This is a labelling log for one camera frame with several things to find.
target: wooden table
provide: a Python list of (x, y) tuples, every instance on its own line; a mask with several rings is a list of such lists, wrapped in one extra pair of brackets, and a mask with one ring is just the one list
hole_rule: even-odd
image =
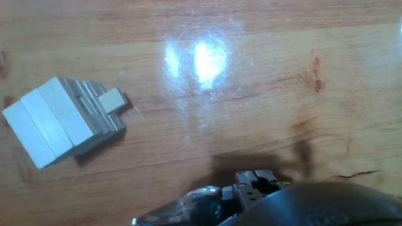
[(37, 170), (0, 118), (1, 225), (127, 225), (234, 172), (402, 194), (401, 1), (0, 0), (0, 104), (120, 87), (128, 128)]

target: metal part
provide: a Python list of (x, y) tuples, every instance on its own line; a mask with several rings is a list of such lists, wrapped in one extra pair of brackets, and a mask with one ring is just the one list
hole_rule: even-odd
[(236, 173), (133, 219), (140, 226), (401, 226), (402, 199), (361, 185), (279, 181), (269, 170)]

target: red stain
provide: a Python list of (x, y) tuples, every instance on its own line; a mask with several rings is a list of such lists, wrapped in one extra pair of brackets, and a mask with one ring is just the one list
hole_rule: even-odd
[(315, 57), (314, 67), (317, 68), (319, 66), (320, 66), (320, 59), (318, 59), (318, 57)]
[(346, 153), (350, 153), (350, 138), (347, 140)]
[(4, 101), (4, 104), (3, 104), (4, 109), (6, 109), (9, 106), (11, 106), (11, 104), (14, 103), (14, 97), (12, 97), (10, 95), (7, 95), (7, 96), (4, 97), (3, 101)]
[(9, 64), (8, 54), (2, 51), (0, 55), (0, 79), (7, 79), (9, 74)]
[[(5, 96), (3, 101), (4, 101), (4, 104), (3, 104), (4, 109), (6, 109), (7, 107), (9, 107), (11, 104), (14, 103), (14, 97), (7, 95), (7, 96)], [(4, 119), (3, 125), (7, 128), (11, 128), (11, 126), (8, 124), (6, 119)]]
[(319, 93), (323, 87), (323, 84), (320, 78), (320, 59), (318, 57), (315, 57), (313, 72), (315, 77), (315, 84), (314, 84), (315, 91)]
[(305, 121), (303, 121), (303, 122), (301, 122), (301, 123), (299, 123), (299, 124), (296, 124), (296, 125), (292, 126), (292, 128), (295, 128), (295, 129), (304, 128), (305, 126), (311, 124), (311, 123), (312, 123), (314, 120), (316, 120), (317, 118), (318, 118), (318, 117), (313, 117), (313, 118), (311, 118), (311, 119), (305, 120)]

